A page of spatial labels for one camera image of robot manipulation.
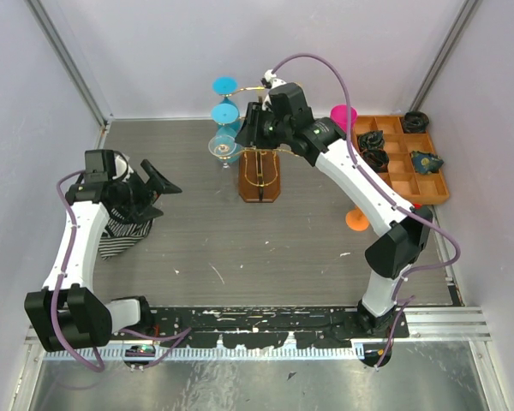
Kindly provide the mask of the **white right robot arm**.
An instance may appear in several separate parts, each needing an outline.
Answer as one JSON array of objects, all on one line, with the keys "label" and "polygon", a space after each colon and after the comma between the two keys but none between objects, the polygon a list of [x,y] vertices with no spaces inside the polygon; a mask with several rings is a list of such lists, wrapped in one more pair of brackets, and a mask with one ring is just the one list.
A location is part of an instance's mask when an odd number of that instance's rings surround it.
[{"label": "white right robot arm", "polygon": [[371,276],[357,318],[363,334],[378,337],[389,326],[402,274],[427,244],[432,213],[422,207],[409,217],[414,207],[365,163],[331,118],[314,118],[300,86],[274,79],[265,87],[265,100],[248,105],[236,143],[261,150],[287,145],[331,178],[366,216],[378,238],[365,252]]}]

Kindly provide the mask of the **magenta plastic wine glass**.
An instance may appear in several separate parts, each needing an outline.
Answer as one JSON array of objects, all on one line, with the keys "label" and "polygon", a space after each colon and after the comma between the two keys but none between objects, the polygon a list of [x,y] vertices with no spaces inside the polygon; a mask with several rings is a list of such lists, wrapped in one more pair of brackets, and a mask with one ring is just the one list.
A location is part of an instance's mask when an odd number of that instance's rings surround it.
[{"label": "magenta plastic wine glass", "polygon": [[347,132],[355,126],[357,117],[356,109],[353,107],[348,108],[346,104],[336,105],[330,111],[330,118],[344,132]]}]

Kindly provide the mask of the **light blue front wine glass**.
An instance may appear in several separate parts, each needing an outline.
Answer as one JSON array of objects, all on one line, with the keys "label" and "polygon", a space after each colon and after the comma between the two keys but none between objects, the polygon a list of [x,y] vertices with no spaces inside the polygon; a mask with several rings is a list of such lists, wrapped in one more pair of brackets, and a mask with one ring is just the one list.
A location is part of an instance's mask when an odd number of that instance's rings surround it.
[{"label": "light blue front wine glass", "polygon": [[211,118],[219,127],[228,127],[236,133],[241,127],[240,113],[234,104],[221,103],[212,108]]}]

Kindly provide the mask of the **light blue wine glass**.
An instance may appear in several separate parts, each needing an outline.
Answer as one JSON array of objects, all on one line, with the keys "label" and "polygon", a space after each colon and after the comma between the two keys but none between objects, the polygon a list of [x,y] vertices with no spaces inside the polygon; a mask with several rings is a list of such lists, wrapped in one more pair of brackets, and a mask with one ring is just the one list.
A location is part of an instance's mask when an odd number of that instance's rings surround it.
[{"label": "light blue wine glass", "polygon": [[234,104],[221,103],[212,108],[211,118],[219,127],[228,127],[236,133],[241,127],[240,113]]},{"label": "light blue wine glass", "polygon": [[236,106],[236,103],[232,100],[232,96],[238,90],[238,85],[234,78],[229,76],[218,77],[212,83],[212,89],[222,99],[222,104]]}]

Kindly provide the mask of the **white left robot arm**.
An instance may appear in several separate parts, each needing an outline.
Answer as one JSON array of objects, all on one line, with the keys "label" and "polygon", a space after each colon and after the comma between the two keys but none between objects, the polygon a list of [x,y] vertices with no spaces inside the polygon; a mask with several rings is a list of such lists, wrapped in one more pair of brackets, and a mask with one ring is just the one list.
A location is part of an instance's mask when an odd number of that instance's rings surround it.
[{"label": "white left robot arm", "polygon": [[182,190],[148,160],[142,179],[119,151],[89,150],[85,167],[59,193],[66,211],[65,229],[56,260],[42,289],[26,295],[24,308],[47,352],[105,346],[126,331],[135,339],[149,337],[154,317],[143,296],[103,303],[93,291],[98,257],[109,257],[147,237],[163,212],[155,203]]}]

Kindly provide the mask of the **clear glass wine glass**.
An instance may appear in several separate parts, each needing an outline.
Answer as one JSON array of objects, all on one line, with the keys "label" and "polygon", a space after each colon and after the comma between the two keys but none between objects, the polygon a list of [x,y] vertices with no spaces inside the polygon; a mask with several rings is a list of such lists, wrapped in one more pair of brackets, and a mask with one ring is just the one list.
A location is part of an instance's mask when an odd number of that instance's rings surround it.
[{"label": "clear glass wine glass", "polygon": [[235,138],[227,134],[216,134],[210,139],[207,147],[224,169],[228,169],[230,164],[238,159],[241,152]]}]

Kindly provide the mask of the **black white striped bag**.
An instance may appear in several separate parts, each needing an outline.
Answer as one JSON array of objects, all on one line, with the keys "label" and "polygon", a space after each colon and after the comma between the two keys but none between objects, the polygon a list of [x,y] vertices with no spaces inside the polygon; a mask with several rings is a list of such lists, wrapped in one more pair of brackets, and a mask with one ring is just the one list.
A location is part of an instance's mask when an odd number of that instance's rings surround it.
[{"label": "black white striped bag", "polygon": [[152,224],[153,219],[145,223],[129,223],[113,209],[99,240],[98,252],[101,259],[116,257],[147,238]]}]

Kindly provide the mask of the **orange plastic wine glass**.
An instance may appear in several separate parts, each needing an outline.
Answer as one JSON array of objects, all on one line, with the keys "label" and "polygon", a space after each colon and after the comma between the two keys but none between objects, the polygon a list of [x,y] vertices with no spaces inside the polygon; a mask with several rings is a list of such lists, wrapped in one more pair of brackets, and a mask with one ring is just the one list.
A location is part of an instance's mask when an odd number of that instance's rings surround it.
[{"label": "orange plastic wine glass", "polygon": [[347,226],[357,232],[362,232],[368,229],[369,221],[362,210],[358,207],[348,211],[345,216]]}]

